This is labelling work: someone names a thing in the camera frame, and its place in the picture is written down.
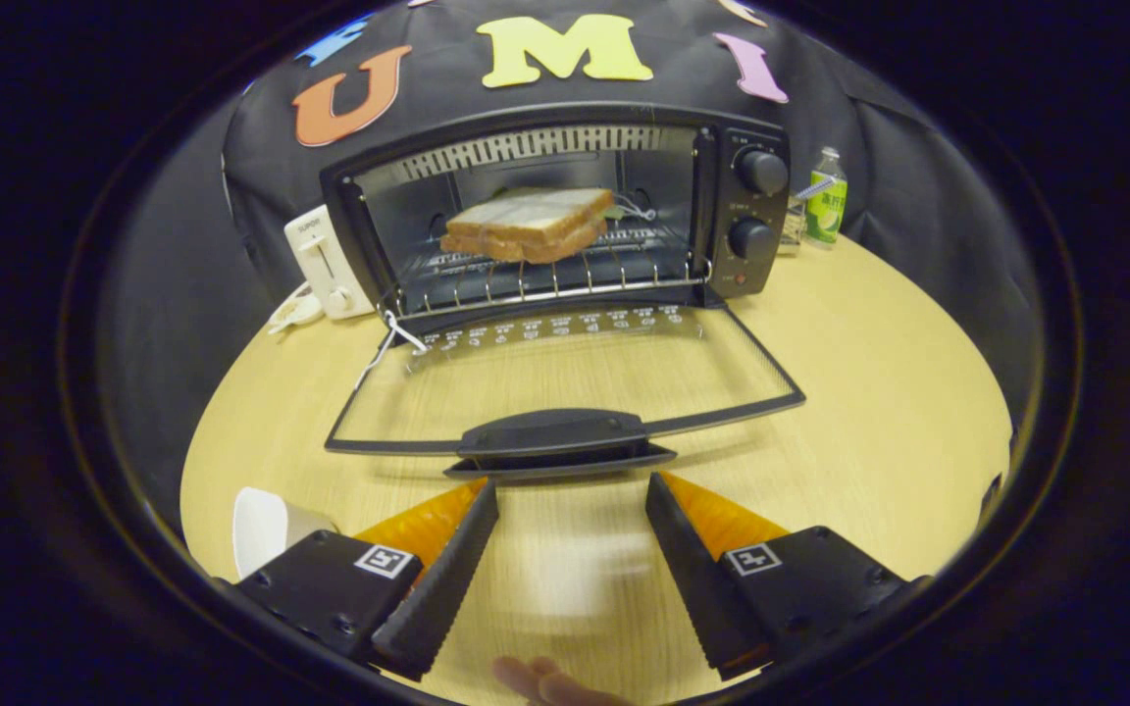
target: toaster oven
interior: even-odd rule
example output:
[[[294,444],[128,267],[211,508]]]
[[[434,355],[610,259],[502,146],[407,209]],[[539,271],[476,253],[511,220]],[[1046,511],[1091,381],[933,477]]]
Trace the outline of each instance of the toaster oven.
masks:
[[[412,333],[564,299],[709,305],[756,294],[789,201],[788,138],[738,115],[570,106],[443,125],[322,173],[338,245]],[[514,188],[602,188],[608,233],[549,264],[444,253],[447,220]]]
[[[802,402],[725,306],[766,286],[788,160],[773,124],[591,104],[443,125],[323,169],[341,254],[325,268],[391,329],[327,448],[551,477],[654,464],[672,452],[651,437]],[[519,188],[609,189],[620,212],[553,263],[442,250],[449,219]]]

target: oven door handle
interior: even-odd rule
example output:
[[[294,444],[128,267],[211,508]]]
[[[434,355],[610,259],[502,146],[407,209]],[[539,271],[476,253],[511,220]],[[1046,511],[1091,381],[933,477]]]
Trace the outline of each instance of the oven door handle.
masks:
[[[451,478],[544,479],[662,464],[678,453],[647,442],[640,417],[565,408],[503,417],[467,430]]]

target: wooden table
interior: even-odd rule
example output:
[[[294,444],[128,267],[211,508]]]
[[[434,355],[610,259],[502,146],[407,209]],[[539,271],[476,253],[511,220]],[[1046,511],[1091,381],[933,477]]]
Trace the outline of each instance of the wooden table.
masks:
[[[834,251],[779,259],[766,290],[731,307],[807,402],[658,439],[679,452],[662,468],[790,531],[831,526],[901,576],[945,566],[1009,464],[1005,401],[967,335],[843,238]],[[261,331],[228,371],[181,487],[185,541],[212,576],[237,579],[229,538],[240,488],[277,493],[355,533],[457,486],[440,473],[447,460],[323,450],[384,333],[372,316]],[[499,654],[548,654],[637,703],[721,688],[647,525],[647,473],[499,488],[502,518],[420,688],[521,703],[490,678]]]

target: toaster knob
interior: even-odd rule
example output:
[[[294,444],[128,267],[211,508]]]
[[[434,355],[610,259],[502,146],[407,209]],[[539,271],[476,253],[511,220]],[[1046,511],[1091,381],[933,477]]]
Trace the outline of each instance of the toaster knob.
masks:
[[[351,295],[342,287],[338,287],[329,295],[329,305],[338,312],[346,312],[347,308],[351,307]]]
[[[788,165],[779,156],[762,149],[742,152],[734,171],[748,191],[773,197],[788,188]]]
[[[734,224],[727,234],[727,242],[731,244],[731,252],[745,260],[772,259],[779,247],[775,229],[758,219],[742,219]]]

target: human hand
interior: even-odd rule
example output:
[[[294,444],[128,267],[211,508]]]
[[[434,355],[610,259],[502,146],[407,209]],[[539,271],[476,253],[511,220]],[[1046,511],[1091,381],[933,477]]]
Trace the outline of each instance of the human hand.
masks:
[[[550,657],[527,665],[516,657],[497,657],[490,673],[499,683],[528,698],[530,706],[635,706],[619,696],[585,688]]]

